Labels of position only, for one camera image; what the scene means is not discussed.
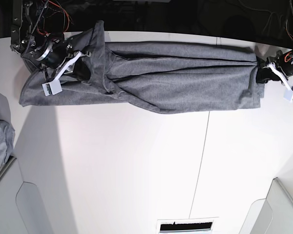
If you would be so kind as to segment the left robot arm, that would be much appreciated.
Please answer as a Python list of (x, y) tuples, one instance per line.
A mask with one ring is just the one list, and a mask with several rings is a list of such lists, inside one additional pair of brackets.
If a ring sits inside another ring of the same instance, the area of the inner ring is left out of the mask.
[[(293, 17), (293, 0), (289, 1), (290, 12)], [(289, 20), (285, 20), (285, 30), (291, 41), (293, 35), (290, 33)], [(286, 91), (293, 94), (293, 49), (282, 52), (278, 50), (275, 56), (269, 56), (260, 61), (256, 75), (256, 82), (266, 84), (268, 81), (279, 81)]]

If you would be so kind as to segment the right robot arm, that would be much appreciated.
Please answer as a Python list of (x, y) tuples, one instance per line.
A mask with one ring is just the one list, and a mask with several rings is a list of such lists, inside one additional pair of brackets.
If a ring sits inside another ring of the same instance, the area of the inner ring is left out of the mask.
[(65, 37), (74, 24), (68, 0), (15, 0), (11, 25), (12, 51), (18, 53), (31, 71), (53, 79), (77, 53), (83, 33)]

